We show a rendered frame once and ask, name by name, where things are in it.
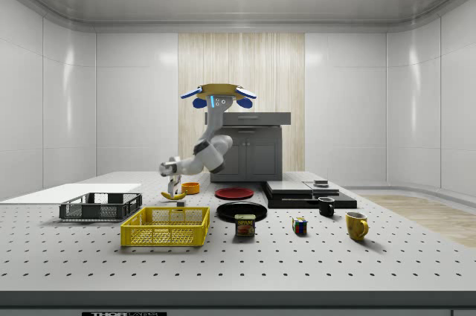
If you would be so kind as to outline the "white cabinet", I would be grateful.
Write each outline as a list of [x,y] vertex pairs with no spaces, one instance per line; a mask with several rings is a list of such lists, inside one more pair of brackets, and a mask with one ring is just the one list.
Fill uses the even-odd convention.
[[212,182],[280,181],[282,179],[282,129],[279,126],[224,127],[233,145],[224,155],[223,171]]

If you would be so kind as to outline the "black stove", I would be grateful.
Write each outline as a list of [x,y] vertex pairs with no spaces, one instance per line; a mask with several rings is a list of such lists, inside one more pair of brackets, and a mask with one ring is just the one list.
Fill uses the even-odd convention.
[[269,208],[318,208],[320,197],[335,200],[335,208],[357,208],[357,201],[327,180],[267,181],[262,183]]

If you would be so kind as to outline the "white board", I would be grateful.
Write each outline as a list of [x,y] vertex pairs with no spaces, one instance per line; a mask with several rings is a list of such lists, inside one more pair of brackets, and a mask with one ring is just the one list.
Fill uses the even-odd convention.
[[60,204],[86,193],[127,193],[141,184],[64,184],[15,197],[0,204]]

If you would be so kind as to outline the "black plate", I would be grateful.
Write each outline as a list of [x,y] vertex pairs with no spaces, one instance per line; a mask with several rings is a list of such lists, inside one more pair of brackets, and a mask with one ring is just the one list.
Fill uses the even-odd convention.
[[267,208],[254,202],[236,201],[221,204],[216,212],[226,222],[234,222],[234,217],[237,214],[254,214],[258,222],[266,217]]

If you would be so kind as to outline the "dark grey basket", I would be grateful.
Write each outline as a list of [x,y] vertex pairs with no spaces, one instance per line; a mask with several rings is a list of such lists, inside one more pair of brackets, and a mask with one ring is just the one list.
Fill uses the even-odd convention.
[[59,206],[62,220],[124,220],[140,209],[141,193],[86,193]]

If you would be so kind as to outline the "black mug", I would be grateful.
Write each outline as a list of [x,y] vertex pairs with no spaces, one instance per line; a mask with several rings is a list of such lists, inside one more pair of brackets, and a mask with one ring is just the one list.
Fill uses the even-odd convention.
[[334,208],[335,199],[331,197],[319,197],[318,198],[318,205],[319,205],[319,212],[322,216],[325,217],[332,217],[335,212]]

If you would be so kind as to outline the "yellow basket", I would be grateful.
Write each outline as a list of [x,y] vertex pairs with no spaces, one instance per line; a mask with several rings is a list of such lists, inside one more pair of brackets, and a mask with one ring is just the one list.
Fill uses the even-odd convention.
[[120,226],[122,246],[200,246],[209,207],[144,207]]

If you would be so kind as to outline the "flat-sided can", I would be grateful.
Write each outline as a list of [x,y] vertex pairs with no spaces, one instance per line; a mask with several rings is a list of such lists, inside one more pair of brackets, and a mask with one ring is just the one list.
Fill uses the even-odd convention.
[[234,216],[235,234],[237,236],[254,236],[256,233],[255,220],[255,214],[236,214]]

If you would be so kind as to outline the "yellow mug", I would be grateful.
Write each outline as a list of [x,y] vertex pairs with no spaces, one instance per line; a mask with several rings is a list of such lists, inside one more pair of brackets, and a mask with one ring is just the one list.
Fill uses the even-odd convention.
[[350,238],[362,241],[369,231],[367,216],[359,212],[347,212],[345,218]]

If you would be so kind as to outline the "red plate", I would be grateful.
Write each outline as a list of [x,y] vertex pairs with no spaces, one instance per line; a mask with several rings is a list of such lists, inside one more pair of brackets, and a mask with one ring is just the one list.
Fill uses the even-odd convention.
[[215,197],[226,200],[249,199],[254,191],[244,187],[226,187],[215,191]]

